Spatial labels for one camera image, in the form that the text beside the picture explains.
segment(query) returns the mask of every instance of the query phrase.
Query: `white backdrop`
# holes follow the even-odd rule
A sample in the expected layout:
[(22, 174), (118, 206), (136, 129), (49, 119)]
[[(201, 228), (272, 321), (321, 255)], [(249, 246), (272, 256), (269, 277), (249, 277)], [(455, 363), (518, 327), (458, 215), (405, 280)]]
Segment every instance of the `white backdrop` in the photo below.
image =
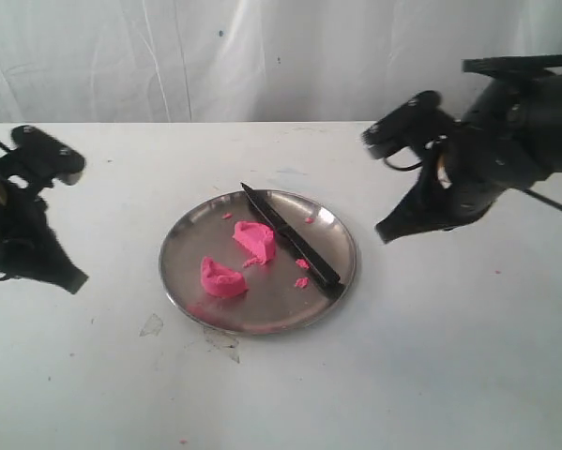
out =
[(562, 52), (562, 0), (0, 0), (0, 121), (372, 120), (464, 58)]

